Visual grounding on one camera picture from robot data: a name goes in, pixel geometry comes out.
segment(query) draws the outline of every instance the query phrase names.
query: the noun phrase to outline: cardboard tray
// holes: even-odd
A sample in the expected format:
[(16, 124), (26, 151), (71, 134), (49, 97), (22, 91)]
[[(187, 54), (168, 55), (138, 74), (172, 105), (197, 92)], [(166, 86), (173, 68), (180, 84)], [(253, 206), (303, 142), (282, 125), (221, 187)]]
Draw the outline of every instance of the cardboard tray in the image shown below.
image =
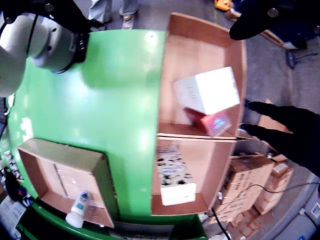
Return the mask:
[[(216, 201), (230, 164), (243, 114), (246, 83), (244, 41), (230, 39), (227, 29), (195, 17), (172, 13), (165, 42), (157, 146), (176, 144), (194, 178), (195, 202), (164, 206), (154, 165), (151, 215), (172, 216), (201, 213)], [(183, 106), (177, 103), (172, 82), (195, 74), (232, 66), (241, 104), (228, 108), (232, 126), (219, 137), (191, 125)]]
[(184, 107), (177, 103), (172, 82), (227, 66), (232, 67), (241, 104), (226, 110), (232, 126), (219, 139), (234, 139), (238, 135), (246, 91), (245, 42), (230, 39), (226, 28), (211, 22), (171, 14), (164, 48), (158, 136), (209, 138), (206, 132), (191, 125)]
[(92, 200), (83, 219), (114, 227), (118, 206), (104, 154), (38, 138), (17, 148), (41, 201), (67, 214), (79, 192), (87, 190)]

